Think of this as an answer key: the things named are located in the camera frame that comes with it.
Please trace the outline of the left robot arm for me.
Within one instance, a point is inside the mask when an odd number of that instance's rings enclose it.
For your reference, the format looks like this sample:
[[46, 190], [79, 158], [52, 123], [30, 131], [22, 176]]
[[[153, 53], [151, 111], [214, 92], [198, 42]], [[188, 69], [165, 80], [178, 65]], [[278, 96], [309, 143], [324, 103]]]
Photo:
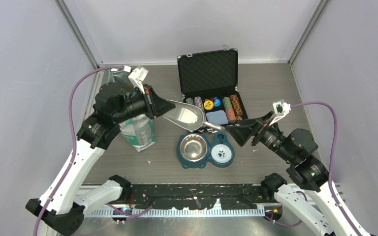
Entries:
[[155, 119], [175, 107], [147, 84], [134, 88], [130, 95], [119, 83], [102, 85], [95, 96], [94, 112], [73, 136], [70, 157], [46, 192], [40, 198], [28, 200], [26, 210], [55, 232], [70, 236], [93, 208], [114, 200], [127, 203], [131, 198], [130, 183], [120, 176], [109, 178], [98, 193], [93, 192], [94, 201], [80, 202], [75, 197], [92, 166], [120, 133], [120, 123], [139, 115]]

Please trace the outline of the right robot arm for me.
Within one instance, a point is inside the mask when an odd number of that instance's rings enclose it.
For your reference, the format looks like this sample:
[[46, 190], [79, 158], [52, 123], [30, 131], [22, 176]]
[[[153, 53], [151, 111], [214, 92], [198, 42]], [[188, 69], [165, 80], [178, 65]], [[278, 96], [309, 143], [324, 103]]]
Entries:
[[314, 208], [287, 184], [279, 174], [266, 176], [261, 195], [268, 202], [277, 201], [294, 213], [317, 236], [368, 236], [339, 196], [329, 172], [313, 152], [318, 145], [310, 131], [294, 129], [284, 136], [277, 122], [288, 114], [269, 112], [255, 119], [237, 121], [225, 129], [239, 146], [249, 139], [251, 145], [262, 143], [287, 164], [290, 179], [317, 205]]

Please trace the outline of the green pet food bag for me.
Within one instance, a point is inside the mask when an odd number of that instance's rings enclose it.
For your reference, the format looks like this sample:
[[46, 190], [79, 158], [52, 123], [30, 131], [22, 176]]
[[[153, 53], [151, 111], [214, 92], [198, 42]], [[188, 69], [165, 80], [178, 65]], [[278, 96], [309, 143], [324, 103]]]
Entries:
[[[108, 82], [119, 83], [127, 96], [134, 95], [136, 88], [129, 88], [125, 81], [128, 73], [123, 69], [110, 69]], [[121, 135], [138, 151], [141, 152], [156, 142], [154, 125], [151, 119], [145, 115], [139, 115], [120, 123]]]

